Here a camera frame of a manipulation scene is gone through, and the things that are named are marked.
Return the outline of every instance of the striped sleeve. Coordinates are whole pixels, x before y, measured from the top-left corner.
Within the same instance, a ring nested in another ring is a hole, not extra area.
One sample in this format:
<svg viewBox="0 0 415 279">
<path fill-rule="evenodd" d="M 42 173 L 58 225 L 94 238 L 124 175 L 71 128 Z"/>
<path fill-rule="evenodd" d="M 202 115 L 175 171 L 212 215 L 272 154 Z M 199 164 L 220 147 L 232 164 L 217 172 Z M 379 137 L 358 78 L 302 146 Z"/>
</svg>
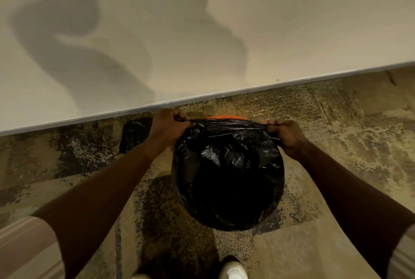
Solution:
<svg viewBox="0 0 415 279">
<path fill-rule="evenodd" d="M 0 279 L 61 279 L 65 268 L 53 229 L 26 217 L 0 230 Z"/>
<path fill-rule="evenodd" d="M 387 279 L 415 279 L 415 225 L 409 227 L 393 251 Z"/>
</svg>

